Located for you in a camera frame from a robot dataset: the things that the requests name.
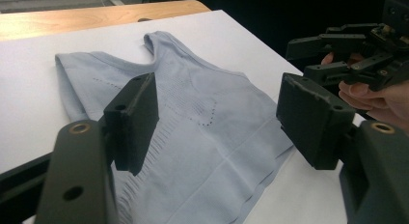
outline dark background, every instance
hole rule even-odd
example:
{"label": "dark background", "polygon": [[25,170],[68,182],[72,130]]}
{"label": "dark background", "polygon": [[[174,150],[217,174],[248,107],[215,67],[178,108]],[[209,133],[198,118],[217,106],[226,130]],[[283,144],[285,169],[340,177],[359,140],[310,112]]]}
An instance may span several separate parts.
{"label": "dark background", "polygon": [[296,38],[325,33],[329,26],[381,23],[385,0],[199,0],[223,10],[285,57]]}

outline sleeveless shirt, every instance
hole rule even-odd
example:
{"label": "sleeveless shirt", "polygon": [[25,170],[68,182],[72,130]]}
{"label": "sleeveless shirt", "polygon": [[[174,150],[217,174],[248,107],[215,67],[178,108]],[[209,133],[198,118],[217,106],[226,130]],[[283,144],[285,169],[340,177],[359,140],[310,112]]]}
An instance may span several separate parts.
{"label": "sleeveless shirt", "polygon": [[104,52],[57,54],[72,121],[98,120],[133,77],[155,72],[159,122],[137,176],[112,167],[122,223],[239,223],[292,146],[276,104],[241,72],[201,59],[166,32],[146,34],[149,64]]}

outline human hand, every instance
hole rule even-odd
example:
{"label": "human hand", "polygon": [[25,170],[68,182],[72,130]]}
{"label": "human hand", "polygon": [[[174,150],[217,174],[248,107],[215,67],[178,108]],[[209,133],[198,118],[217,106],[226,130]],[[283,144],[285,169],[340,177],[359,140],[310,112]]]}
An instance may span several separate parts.
{"label": "human hand", "polygon": [[[334,54],[327,54],[321,64],[330,64]],[[363,60],[358,53],[352,53],[348,66]],[[390,86],[378,92],[369,89],[368,84],[347,85],[341,82],[339,96],[352,107],[367,110],[372,118],[402,128],[409,134],[409,81]]]}

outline finger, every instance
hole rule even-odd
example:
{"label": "finger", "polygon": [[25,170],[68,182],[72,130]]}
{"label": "finger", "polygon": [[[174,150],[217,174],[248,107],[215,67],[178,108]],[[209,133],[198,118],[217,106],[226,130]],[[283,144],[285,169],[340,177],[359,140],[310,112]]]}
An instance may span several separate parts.
{"label": "finger", "polygon": [[343,91],[340,91],[339,95],[348,104],[358,109],[364,109],[364,108],[361,108],[360,106],[367,106],[368,108],[375,107],[379,109],[389,108],[388,103],[383,98],[359,98],[359,97],[351,96],[350,94],[345,93]]}
{"label": "finger", "polygon": [[351,53],[348,60],[348,66],[355,64],[357,62],[361,62],[365,58],[360,53]]}
{"label": "finger", "polygon": [[339,91],[339,96],[342,98],[346,103],[348,103],[350,106],[361,109],[361,110],[371,110],[373,109],[373,106],[370,104],[370,102],[365,101],[365,100],[357,100],[350,95]]}
{"label": "finger", "polygon": [[409,102],[409,81],[396,84],[378,92],[368,91],[363,98],[386,98],[389,101],[402,103]]}
{"label": "finger", "polygon": [[330,64],[330,63],[332,63],[333,60],[334,60],[334,53],[330,52],[327,55],[325,55],[325,57],[322,59],[321,65]]}
{"label": "finger", "polygon": [[368,92],[368,85],[360,82],[348,85],[342,81],[339,84],[339,87],[342,92],[356,98],[359,98]]}

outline white table surface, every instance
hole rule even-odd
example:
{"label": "white table surface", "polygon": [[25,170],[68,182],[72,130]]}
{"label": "white table surface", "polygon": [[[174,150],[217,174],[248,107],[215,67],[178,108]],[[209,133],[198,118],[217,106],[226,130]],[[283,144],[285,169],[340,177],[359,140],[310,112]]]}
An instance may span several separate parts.
{"label": "white table surface", "polygon": [[[172,33],[209,63],[244,72],[276,102],[282,73],[300,74],[222,11],[0,42],[0,173],[50,153],[57,132],[69,123],[56,53],[105,51],[147,63],[143,36],[158,30]],[[339,168],[315,171],[293,151],[246,223],[346,223],[338,174]]]}

